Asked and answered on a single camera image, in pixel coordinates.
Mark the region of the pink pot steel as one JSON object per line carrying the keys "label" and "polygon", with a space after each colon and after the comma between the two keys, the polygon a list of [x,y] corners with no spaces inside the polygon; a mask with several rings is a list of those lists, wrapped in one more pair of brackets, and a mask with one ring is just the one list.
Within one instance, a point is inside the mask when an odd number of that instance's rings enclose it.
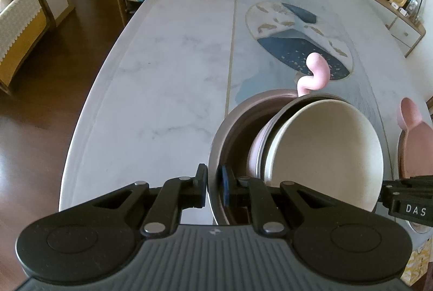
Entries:
{"label": "pink pot steel", "polygon": [[306,66],[312,74],[302,76],[295,91],[272,90],[265,93],[264,104],[272,116],[252,142],[246,175],[264,179],[264,164],[272,139],[280,126],[297,111],[315,101],[338,99],[337,96],[320,92],[330,81],[330,67],[325,58],[316,52],[311,53],[307,56]]}

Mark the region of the large steel bowl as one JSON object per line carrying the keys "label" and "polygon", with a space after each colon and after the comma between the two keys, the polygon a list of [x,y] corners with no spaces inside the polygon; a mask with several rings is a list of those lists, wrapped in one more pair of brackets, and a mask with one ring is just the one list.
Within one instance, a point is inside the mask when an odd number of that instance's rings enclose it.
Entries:
{"label": "large steel bowl", "polygon": [[236,222],[231,209],[223,205],[221,167],[228,165],[236,176],[246,176],[248,153],[266,123],[285,106],[294,114],[302,106],[321,99],[339,97],[320,92],[299,98],[295,90],[268,90],[246,99],[226,116],[214,137],[208,160],[208,197],[218,225]]}

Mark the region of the pink bear-shaped plate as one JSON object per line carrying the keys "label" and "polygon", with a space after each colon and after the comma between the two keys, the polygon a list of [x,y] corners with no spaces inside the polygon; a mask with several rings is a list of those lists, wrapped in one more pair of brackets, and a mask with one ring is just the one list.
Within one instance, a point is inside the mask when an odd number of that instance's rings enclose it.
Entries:
{"label": "pink bear-shaped plate", "polygon": [[398,146],[400,178],[432,176],[432,127],[423,121],[410,98],[401,100],[397,123],[401,129]]}

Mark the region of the cream bowl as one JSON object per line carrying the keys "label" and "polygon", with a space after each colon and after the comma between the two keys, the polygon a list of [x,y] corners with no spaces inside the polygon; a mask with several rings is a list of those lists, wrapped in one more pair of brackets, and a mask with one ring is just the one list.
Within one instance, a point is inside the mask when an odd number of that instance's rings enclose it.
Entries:
{"label": "cream bowl", "polygon": [[264,182],[293,181],[367,211],[382,187],[382,147],[353,105],[324,99],[302,107],[278,129],[264,161]]}

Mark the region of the large white plate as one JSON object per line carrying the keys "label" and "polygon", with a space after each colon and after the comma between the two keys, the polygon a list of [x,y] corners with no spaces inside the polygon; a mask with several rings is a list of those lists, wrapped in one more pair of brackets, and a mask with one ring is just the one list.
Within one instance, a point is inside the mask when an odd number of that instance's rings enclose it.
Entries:
{"label": "large white plate", "polygon": [[419,223],[415,223],[412,221],[406,221],[409,228],[417,234],[427,234],[432,230],[432,227],[428,227]]}

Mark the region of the yellow cartoon box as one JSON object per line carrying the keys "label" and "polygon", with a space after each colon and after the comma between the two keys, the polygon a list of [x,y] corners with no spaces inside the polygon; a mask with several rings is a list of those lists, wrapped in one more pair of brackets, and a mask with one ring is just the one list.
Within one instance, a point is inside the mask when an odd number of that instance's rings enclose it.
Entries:
{"label": "yellow cartoon box", "polygon": [[408,286],[414,285],[422,276],[427,274],[430,262],[432,262],[431,237],[411,253],[401,280]]}

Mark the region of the white drawer cabinet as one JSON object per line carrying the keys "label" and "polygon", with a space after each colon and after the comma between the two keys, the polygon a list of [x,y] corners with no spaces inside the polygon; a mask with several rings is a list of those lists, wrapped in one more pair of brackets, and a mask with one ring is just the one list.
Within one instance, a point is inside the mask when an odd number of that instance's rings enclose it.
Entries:
{"label": "white drawer cabinet", "polygon": [[426,35],[424,26],[421,23],[412,23],[387,0],[367,0],[367,2],[393,36],[404,56],[408,57]]}

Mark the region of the sofa with white cover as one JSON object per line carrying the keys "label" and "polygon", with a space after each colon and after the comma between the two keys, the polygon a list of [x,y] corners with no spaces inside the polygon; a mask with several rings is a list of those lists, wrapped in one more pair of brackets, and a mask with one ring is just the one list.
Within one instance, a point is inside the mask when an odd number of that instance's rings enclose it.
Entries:
{"label": "sofa with white cover", "polygon": [[12,93],[13,77],[42,36],[55,26],[46,0],[1,0],[1,91]]}

